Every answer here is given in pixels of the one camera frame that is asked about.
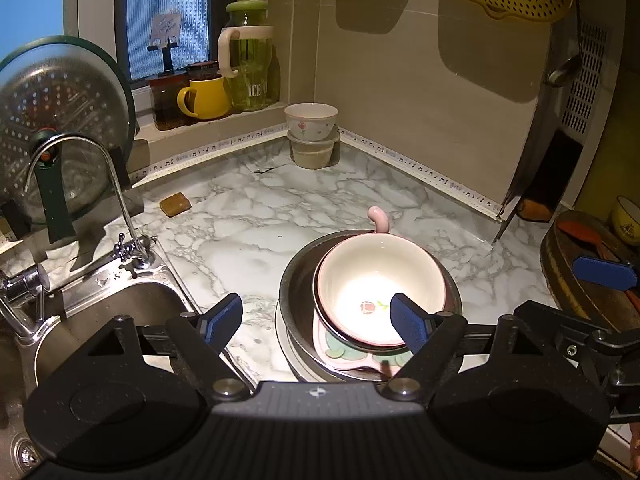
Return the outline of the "person's right hand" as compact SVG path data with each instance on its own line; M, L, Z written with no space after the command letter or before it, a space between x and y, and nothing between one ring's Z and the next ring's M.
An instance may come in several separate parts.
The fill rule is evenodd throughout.
M629 455L631 470L637 474L640 472L640 424L633 422L629 425L631 439L629 443Z

